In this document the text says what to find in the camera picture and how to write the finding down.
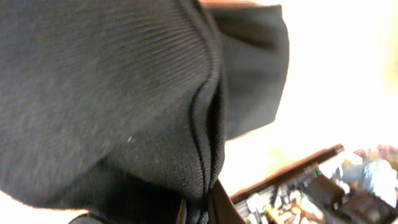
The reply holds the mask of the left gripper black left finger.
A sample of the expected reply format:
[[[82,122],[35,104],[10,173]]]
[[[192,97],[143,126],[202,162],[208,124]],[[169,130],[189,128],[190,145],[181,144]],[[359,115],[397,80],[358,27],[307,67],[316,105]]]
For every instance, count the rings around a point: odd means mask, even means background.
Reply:
[[[186,224],[187,220],[187,203],[182,199],[175,219],[175,224]]]

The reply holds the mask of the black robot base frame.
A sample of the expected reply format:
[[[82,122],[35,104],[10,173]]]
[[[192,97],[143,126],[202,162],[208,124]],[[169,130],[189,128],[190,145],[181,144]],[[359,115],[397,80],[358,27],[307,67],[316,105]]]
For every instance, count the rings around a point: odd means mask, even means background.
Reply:
[[[238,191],[234,195],[230,196],[230,199],[233,203],[238,203],[239,201],[245,200],[253,193],[264,190],[274,184],[279,185],[296,175],[303,173],[305,170],[308,170],[309,167],[314,166],[315,164],[321,164],[343,151],[344,147],[342,144],[337,144],[328,149],[322,149],[304,159],[294,162],[292,165],[285,166],[275,171],[272,175],[266,177],[261,182]]]

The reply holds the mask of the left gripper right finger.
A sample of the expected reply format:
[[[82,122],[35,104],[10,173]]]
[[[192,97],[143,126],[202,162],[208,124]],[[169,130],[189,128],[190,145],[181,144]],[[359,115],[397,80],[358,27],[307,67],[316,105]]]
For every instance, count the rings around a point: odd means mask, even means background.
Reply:
[[[210,191],[210,224],[246,224],[219,180]]]

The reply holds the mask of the black t-shirt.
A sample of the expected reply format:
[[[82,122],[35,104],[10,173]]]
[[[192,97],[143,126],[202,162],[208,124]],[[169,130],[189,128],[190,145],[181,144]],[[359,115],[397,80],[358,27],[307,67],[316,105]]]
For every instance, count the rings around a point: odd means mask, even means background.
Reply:
[[[1,2],[1,191],[76,223],[210,223],[224,144],[275,119],[280,5]]]

